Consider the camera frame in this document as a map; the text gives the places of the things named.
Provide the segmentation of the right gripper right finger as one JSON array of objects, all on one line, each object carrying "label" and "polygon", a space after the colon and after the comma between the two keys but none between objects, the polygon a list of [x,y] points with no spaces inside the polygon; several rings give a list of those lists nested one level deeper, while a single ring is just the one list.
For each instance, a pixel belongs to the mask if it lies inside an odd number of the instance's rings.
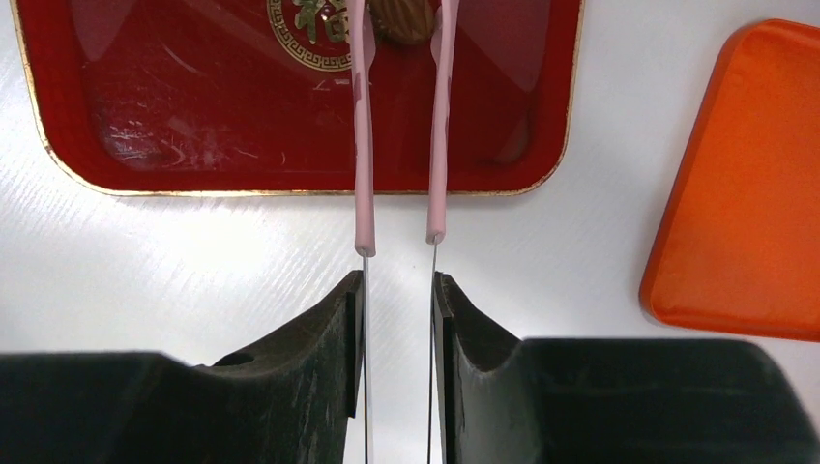
[{"label": "right gripper right finger", "polygon": [[520,339],[437,273],[446,463],[815,463],[779,366],[720,338]]}]

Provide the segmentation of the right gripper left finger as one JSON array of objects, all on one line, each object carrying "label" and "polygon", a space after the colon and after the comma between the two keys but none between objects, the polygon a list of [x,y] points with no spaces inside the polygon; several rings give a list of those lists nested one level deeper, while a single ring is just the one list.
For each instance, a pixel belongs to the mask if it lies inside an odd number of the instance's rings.
[{"label": "right gripper left finger", "polygon": [[5,463],[339,463],[357,410],[364,278],[217,361],[5,354]]}]

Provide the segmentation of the dark red tray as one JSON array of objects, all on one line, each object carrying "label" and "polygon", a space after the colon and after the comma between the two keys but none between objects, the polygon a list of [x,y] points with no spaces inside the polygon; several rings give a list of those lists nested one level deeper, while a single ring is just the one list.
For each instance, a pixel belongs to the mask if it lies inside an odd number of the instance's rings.
[{"label": "dark red tray", "polygon": [[[345,194],[346,1],[14,1],[45,149],[118,195]],[[463,1],[448,189],[515,195],[567,145],[579,1]]]}]

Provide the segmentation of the pink tongs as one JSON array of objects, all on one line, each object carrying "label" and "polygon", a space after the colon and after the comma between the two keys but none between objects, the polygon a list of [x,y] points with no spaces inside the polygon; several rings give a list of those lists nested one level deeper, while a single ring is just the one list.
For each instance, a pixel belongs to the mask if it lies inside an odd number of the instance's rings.
[{"label": "pink tongs", "polygon": [[[443,1],[433,17],[430,53],[435,63],[435,88],[431,121],[428,207],[426,242],[434,250],[443,242],[447,231],[447,191],[449,119],[451,111],[454,42],[459,3]],[[375,58],[374,26],[365,1],[352,1],[348,6],[353,92],[353,122],[356,154],[354,199],[354,248],[363,262],[362,348],[365,414],[365,462],[377,461],[374,449],[375,422],[372,402],[372,369],[369,359],[370,282],[369,259],[376,254],[373,127],[369,90],[369,70]]]}]

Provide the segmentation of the brown leaf chocolate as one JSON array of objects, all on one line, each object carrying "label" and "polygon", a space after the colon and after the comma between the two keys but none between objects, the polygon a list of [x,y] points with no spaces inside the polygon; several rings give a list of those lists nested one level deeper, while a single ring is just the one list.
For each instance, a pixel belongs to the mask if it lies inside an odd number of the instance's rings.
[{"label": "brown leaf chocolate", "polygon": [[433,36],[435,16],[427,0],[371,0],[368,6],[376,30],[398,44],[422,44]]}]

